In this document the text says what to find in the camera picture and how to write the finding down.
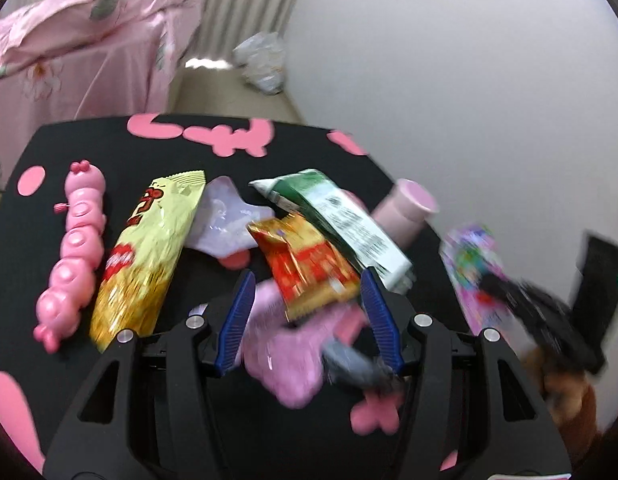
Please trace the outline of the hand in brown sleeve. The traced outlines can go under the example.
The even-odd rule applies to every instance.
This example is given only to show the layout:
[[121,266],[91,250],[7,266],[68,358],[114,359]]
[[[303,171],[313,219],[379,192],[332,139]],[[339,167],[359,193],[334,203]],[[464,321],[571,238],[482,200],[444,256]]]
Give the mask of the hand in brown sleeve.
[[583,370],[564,366],[540,347],[527,352],[522,364],[546,402],[571,462],[578,463],[600,437],[594,386]]

